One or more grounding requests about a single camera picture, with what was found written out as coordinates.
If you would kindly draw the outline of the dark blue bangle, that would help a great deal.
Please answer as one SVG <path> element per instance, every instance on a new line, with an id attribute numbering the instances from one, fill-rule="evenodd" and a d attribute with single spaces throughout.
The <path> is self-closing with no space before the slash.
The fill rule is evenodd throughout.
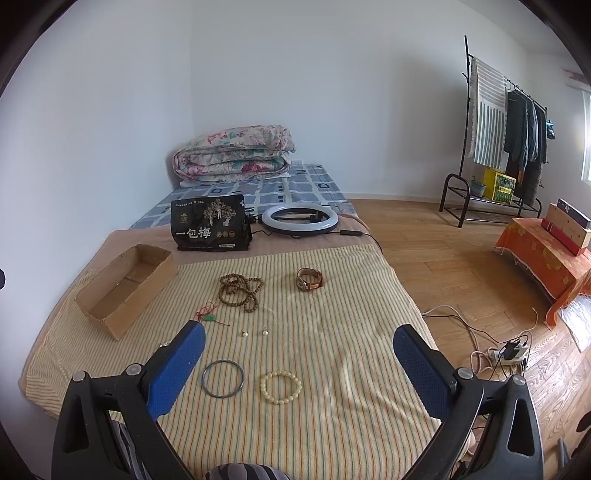
<path id="1" fill-rule="evenodd" d="M 204 367 L 200 377 L 205 394 L 214 399 L 228 399 L 238 395 L 245 385 L 245 372 L 233 360 L 221 359 Z"/>

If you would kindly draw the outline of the white power strip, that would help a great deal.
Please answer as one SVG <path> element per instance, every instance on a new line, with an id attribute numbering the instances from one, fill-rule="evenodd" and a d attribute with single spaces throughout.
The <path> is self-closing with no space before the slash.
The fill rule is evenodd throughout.
<path id="1" fill-rule="evenodd" d="M 529 359 L 530 344 L 527 340 L 512 339 L 501 347 L 490 348 L 488 358 L 496 365 L 526 367 Z"/>

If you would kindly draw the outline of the open cardboard box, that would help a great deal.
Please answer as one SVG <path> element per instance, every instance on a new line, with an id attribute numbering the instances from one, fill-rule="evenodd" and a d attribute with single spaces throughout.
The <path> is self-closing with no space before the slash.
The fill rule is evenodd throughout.
<path id="1" fill-rule="evenodd" d="M 75 296 L 90 320 L 120 340 L 177 273 L 170 251 L 137 244 L 114 258 Z"/>

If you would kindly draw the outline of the orange cloth covered table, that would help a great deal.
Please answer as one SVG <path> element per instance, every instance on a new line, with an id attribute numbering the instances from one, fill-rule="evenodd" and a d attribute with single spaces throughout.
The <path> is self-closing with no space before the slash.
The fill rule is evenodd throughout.
<path id="1" fill-rule="evenodd" d="M 546 219 L 513 218 L 495 248 L 509 251 L 554 300 L 545 316 L 546 325 L 554 328 L 561 308 L 579 294 L 590 295 L 590 250 L 574 255 L 545 229 L 548 224 Z"/>

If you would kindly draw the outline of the brown blanket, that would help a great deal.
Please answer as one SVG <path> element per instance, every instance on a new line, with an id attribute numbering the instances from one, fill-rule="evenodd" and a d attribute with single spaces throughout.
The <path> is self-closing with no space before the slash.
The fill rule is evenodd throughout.
<path id="1" fill-rule="evenodd" d="M 224 252 L 193 252 L 180 251 L 172 239 L 170 228 L 168 226 L 154 227 L 148 229 L 117 230 L 112 232 L 101 245 L 94 257 L 82 269 L 79 275 L 64 291 L 62 297 L 58 300 L 50 315 L 46 319 L 40 330 L 33 347 L 25 361 L 18 386 L 22 393 L 25 393 L 27 380 L 26 372 L 31 365 L 33 357 L 40 349 L 49 328 L 51 327 L 58 311 L 69 296 L 70 292 L 90 271 L 93 273 L 101 271 L 115 257 L 137 244 L 156 246 L 172 252 L 177 265 L 201 263 L 211 260 L 224 258 L 249 258 L 263 255 L 273 255 L 279 253 L 318 250 L 327 248 L 341 248 L 351 245 L 370 244 L 376 246 L 377 243 L 368 236 L 369 227 L 363 221 L 355 216 L 342 215 L 339 218 L 339 230 L 362 231 L 362 236 L 344 236 L 339 233 L 329 233 L 325 235 L 304 237 L 294 239 L 290 236 L 279 234 L 259 233 L 262 228 L 256 227 L 256 233 L 253 234 L 252 243 L 249 249 L 245 251 Z"/>

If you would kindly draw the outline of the striped yellow towel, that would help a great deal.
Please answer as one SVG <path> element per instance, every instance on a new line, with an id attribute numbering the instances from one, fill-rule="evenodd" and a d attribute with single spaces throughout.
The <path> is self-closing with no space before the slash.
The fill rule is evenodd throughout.
<path id="1" fill-rule="evenodd" d="M 298 290 L 304 267 L 321 271 L 324 286 Z M 229 273 L 263 281 L 259 305 L 252 313 L 217 307 L 204 354 L 159 420 L 192 474 L 245 462 L 294 479 L 403 477 L 438 422 L 397 361 L 393 336 L 403 324 L 423 336 L 429 329 L 369 244 L 182 265 L 120 340 L 67 297 L 28 367 L 26 397 L 57 415 L 73 373 L 110 376 L 147 360 L 216 301 Z M 204 367 L 221 359 L 245 372 L 242 391 L 228 399 L 206 395 L 200 382 Z"/>

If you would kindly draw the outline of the stacked boxes on table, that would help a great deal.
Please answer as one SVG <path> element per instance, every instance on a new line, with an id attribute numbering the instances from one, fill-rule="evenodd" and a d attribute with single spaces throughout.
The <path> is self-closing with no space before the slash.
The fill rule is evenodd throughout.
<path id="1" fill-rule="evenodd" d="M 542 227 L 575 256 L 590 245 L 590 217 L 561 198 L 549 204 Z"/>

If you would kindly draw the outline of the black snack bag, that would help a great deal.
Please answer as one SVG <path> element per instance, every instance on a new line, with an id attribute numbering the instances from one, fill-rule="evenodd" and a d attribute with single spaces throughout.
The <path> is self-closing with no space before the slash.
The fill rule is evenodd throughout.
<path id="1" fill-rule="evenodd" d="M 171 236 L 180 251 L 245 251 L 252 228 L 242 194 L 174 200 Z"/>

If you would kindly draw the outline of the black clothes rack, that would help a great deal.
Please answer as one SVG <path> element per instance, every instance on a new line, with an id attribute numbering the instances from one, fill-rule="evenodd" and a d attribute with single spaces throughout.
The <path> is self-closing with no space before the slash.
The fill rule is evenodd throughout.
<path id="1" fill-rule="evenodd" d="M 495 202 L 484 196 L 478 197 L 472 192 L 472 181 L 464 176 L 468 153 L 471 98 L 471 65 L 473 55 L 470 52 L 468 36 L 464 36 L 466 69 L 463 73 L 466 82 L 466 108 L 464 137 L 461 151 L 460 166 L 457 172 L 449 173 L 443 184 L 439 201 L 439 212 L 449 214 L 457 221 L 456 227 L 462 229 L 467 223 L 504 224 L 513 217 L 522 218 L 525 213 L 533 213 L 537 218 L 542 216 L 543 204 L 539 198 L 534 204 L 513 196 L 508 204 Z"/>

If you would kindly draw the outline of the yellow crate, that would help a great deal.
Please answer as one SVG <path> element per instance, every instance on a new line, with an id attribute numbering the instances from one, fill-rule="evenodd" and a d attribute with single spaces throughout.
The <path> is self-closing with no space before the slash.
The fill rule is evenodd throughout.
<path id="1" fill-rule="evenodd" d="M 484 197 L 493 202 L 510 204 L 516 186 L 516 179 L 500 171 L 486 168 L 483 176 Z"/>

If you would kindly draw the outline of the dark hanging clothes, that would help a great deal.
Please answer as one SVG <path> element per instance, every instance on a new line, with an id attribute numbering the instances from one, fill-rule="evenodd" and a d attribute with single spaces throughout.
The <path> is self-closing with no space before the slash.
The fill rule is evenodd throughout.
<path id="1" fill-rule="evenodd" d="M 519 90 L 507 94 L 505 173 L 516 180 L 514 195 L 531 206 L 547 163 L 546 110 Z"/>

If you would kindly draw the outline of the folded floral quilt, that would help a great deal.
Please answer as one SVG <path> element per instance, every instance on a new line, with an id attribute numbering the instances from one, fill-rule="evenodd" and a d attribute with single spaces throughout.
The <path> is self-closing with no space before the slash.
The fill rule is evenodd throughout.
<path id="1" fill-rule="evenodd" d="M 273 178 L 290 168 L 296 150 L 287 127 L 233 127 L 190 140 L 172 155 L 171 168 L 186 181 Z"/>

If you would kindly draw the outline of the blue checkered mattress sheet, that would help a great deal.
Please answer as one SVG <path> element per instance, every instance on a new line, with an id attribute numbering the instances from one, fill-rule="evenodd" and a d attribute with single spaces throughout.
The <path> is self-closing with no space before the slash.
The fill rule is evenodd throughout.
<path id="1" fill-rule="evenodd" d="M 256 214 L 280 203 L 307 202 L 329 206 L 338 214 L 356 215 L 355 207 L 321 164 L 295 162 L 280 176 L 238 182 L 181 181 L 180 186 L 137 220 L 131 229 L 166 226 L 170 223 L 170 204 L 199 196 L 242 194 L 245 208 Z"/>

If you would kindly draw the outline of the striped hanging towel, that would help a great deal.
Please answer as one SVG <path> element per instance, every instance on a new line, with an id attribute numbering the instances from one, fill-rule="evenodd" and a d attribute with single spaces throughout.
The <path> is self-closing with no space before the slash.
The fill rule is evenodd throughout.
<path id="1" fill-rule="evenodd" d="M 475 164 L 500 170 L 508 113 L 505 76 L 477 57 L 471 61 L 472 101 L 469 156 Z"/>

